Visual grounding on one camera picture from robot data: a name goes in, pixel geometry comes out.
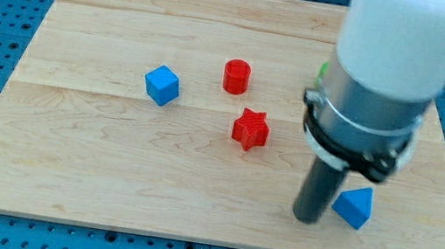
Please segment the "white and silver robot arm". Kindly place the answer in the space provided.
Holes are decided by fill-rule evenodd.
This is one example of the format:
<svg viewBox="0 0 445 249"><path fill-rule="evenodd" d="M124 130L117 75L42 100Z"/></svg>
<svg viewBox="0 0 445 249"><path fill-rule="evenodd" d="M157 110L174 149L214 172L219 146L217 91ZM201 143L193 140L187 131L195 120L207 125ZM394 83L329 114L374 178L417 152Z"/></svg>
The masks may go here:
<svg viewBox="0 0 445 249"><path fill-rule="evenodd" d="M385 180L444 87L445 0L349 0L329 67L303 96L315 167Z"/></svg>

